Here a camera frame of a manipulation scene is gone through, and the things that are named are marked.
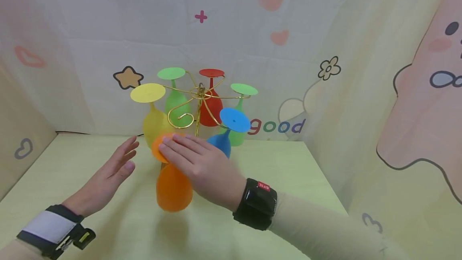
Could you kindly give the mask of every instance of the pink blush mark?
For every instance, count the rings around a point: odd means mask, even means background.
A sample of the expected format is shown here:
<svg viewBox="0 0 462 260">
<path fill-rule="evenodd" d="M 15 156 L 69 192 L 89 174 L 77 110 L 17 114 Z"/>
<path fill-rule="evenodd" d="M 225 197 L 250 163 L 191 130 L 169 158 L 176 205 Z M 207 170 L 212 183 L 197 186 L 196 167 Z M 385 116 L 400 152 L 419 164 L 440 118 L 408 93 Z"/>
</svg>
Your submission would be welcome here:
<svg viewBox="0 0 462 260">
<path fill-rule="evenodd" d="M 440 37 L 430 42 L 430 44 L 428 45 L 428 50 L 433 51 L 435 53 L 440 53 L 442 51 L 450 49 L 451 46 L 452 42 L 449 38 Z"/>
</svg>

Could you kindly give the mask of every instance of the finger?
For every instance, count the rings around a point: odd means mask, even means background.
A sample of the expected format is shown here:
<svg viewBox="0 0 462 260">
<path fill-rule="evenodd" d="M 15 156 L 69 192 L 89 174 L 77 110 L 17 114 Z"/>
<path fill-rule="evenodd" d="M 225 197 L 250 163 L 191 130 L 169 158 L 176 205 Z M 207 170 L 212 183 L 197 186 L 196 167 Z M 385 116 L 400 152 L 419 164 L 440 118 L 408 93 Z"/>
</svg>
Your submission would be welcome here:
<svg viewBox="0 0 462 260">
<path fill-rule="evenodd" d="M 209 144 L 207 141 L 201 138 L 196 138 L 193 135 L 186 135 L 186 138 L 190 139 L 193 142 L 196 142 L 197 144 L 200 144 L 202 147 L 206 148 L 207 150 L 215 150 L 216 147 L 212 144 Z"/>
<path fill-rule="evenodd" d="M 129 153 L 132 148 L 136 148 L 139 145 L 139 142 L 136 143 L 136 136 L 132 136 L 127 139 L 123 144 L 114 151 L 112 156 L 107 160 L 107 162 L 101 167 L 100 172 L 104 173 L 107 178 L 114 175 L 125 162 L 122 162 L 125 154 Z"/>
<path fill-rule="evenodd" d="M 131 160 L 136 155 L 136 150 L 130 151 L 128 154 L 125 154 L 122 160 L 120 161 L 124 165 L 128 160 Z"/>
<path fill-rule="evenodd" d="M 112 176 L 111 181 L 117 187 L 120 186 L 135 170 L 135 163 L 129 160 L 123 165 L 115 175 Z"/>
<path fill-rule="evenodd" d="M 189 177 L 189 175 L 191 175 L 193 164 L 190 161 L 188 161 L 188 159 L 186 159 L 176 151 L 172 150 L 166 144 L 160 144 L 159 151 L 168 160 L 169 163 L 171 163 L 177 169 L 179 169 L 183 174 L 186 175 L 186 177 Z"/>
<path fill-rule="evenodd" d="M 139 147 L 139 145 L 140 145 L 140 142 L 138 142 L 138 141 L 134 142 L 133 144 L 131 144 L 131 145 L 127 148 L 127 150 L 125 150 L 125 154 L 127 154 L 129 151 L 132 151 L 132 150 L 134 150 L 135 148 Z"/>
<path fill-rule="evenodd" d="M 130 146 L 134 144 L 135 141 L 136 141 L 136 136 L 132 136 L 131 138 L 127 139 L 123 144 L 119 145 L 116 151 L 109 158 L 108 162 L 121 160 L 122 157 L 127 153 Z"/>
<path fill-rule="evenodd" d="M 175 142 L 173 139 L 171 138 L 164 138 L 162 140 L 162 142 L 164 143 L 164 145 L 166 145 L 167 147 L 171 148 L 172 150 L 174 150 L 176 153 L 179 153 L 180 155 L 182 155 L 183 157 L 185 157 L 188 161 L 190 161 L 191 163 L 194 163 L 195 160 L 197 159 L 198 157 L 198 153 L 196 153 L 195 151 L 193 150 L 190 150 L 189 148 L 183 146 L 183 145 L 180 145 L 178 144 L 177 142 Z"/>
<path fill-rule="evenodd" d="M 180 136 L 178 134 L 173 135 L 173 139 L 178 142 L 180 145 L 183 145 L 189 150 L 196 152 L 197 154 L 205 154 L 208 150 L 197 144 L 197 142 L 192 141 L 191 139 L 185 138 L 184 136 Z"/>
</svg>

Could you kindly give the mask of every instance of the star decal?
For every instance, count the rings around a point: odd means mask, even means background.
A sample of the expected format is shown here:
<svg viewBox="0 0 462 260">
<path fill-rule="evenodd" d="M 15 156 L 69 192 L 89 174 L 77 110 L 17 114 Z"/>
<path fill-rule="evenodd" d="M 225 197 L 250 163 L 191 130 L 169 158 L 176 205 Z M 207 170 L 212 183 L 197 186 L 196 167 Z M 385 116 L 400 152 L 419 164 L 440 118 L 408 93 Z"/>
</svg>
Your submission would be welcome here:
<svg viewBox="0 0 462 260">
<path fill-rule="evenodd" d="M 125 66 L 123 71 L 116 72 L 112 75 L 119 83 L 121 89 L 134 89 L 140 86 L 144 75 L 136 72 L 131 66 Z"/>
</svg>

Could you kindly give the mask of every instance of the sleeve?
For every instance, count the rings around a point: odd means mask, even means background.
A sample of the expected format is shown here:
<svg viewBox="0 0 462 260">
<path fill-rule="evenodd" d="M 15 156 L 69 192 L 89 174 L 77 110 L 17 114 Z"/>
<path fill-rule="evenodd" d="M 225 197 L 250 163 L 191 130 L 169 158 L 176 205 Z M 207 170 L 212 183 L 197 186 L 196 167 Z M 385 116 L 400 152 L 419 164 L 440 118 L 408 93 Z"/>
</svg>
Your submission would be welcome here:
<svg viewBox="0 0 462 260">
<path fill-rule="evenodd" d="M 280 194 L 271 232 L 311 260 L 408 260 L 382 234 L 330 209 Z"/>
<path fill-rule="evenodd" d="M 0 260 L 43 260 L 39 249 L 14 239 L 0 250 Z"/>
</svg>

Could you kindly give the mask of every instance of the fingernail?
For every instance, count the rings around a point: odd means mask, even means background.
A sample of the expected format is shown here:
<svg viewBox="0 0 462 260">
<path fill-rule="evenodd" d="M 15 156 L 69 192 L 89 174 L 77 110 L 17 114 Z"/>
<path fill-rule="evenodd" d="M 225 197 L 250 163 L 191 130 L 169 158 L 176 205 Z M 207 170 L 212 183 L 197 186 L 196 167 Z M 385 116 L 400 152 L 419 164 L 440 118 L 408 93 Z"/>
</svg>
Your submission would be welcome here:
<svg viewBox="0 0 462 260">
<path fill-rule="evenodd" d="M 133 170 L 135 169 L 135 163 L 129 160 L 125 163 L 125 169 L 129 172 L 133 172 Z"/>
</svg>

